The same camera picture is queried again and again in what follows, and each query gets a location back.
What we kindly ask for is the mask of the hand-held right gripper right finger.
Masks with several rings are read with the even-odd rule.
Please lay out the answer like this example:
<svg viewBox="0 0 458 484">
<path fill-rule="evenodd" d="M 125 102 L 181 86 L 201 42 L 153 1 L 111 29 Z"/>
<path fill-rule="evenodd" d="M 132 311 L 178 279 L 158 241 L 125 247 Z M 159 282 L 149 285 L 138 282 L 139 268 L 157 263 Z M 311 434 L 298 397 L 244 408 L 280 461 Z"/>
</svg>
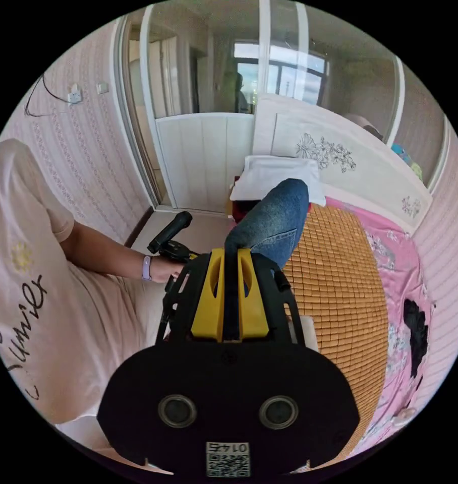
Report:
<svg viewBox="0 0 458 484">
<path fill-rule="evenodd" d="M 240 338 L 265 338 L 268 322 L 249 249 L 238 250 L 238 301 Z"/>
</svg>

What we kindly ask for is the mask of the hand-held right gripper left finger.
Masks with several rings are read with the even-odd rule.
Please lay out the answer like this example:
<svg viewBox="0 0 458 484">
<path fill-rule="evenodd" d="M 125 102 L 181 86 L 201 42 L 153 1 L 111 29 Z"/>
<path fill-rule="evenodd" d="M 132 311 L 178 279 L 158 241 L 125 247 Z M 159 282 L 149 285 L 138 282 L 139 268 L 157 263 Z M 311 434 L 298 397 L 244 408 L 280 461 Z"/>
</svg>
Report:
<svg viewBox="0 0 458 484">
<path fill-rule="evenodd" d="M 224 250 L 211 252 L 191 327 L 192 336 L 221 339 L 224 319 Z"/>
</svg>

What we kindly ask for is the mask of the person's left hand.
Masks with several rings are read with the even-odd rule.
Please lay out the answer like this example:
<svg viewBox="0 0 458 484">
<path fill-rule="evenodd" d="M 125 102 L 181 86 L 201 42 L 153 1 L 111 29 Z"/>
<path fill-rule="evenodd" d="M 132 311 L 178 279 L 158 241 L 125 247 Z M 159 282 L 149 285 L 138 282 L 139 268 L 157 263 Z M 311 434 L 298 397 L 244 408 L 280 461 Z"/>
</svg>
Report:
<svg viewBox="0 0 458 484">
<path fill-rule="evenodd" d="M 162 256 L 153 256 L 150 259 L 150 279 L 156 283 L 167 283 L 170 278 L 176 280 L 185 264 L 169 260 Z"/>
</svg>

